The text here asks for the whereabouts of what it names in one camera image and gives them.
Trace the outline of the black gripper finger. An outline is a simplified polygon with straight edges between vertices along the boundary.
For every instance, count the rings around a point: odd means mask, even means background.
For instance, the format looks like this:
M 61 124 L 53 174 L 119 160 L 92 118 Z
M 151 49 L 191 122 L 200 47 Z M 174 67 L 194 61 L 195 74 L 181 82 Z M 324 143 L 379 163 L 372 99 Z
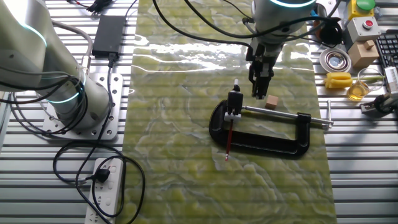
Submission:
M 252 83 L 252 92 L 257 92 L 256 72 L 257 62 L 252 62 L 249 67 L 249 81 Z
M 262 100 L 267 95 L 269 84 L 274 72 L 272 67 L 264 68 L 257 76 L 257 99 Z

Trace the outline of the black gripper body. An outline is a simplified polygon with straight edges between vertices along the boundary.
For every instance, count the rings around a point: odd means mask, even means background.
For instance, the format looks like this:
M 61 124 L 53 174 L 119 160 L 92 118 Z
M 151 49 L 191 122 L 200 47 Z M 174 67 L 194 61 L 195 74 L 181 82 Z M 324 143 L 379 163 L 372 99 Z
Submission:
M 252 38 L 250 48 L 246 53 L 246 61 L 260 61 L 264 64 L 274 66 L 282 51 L 282 44 L 263 42 L 259 37 Z

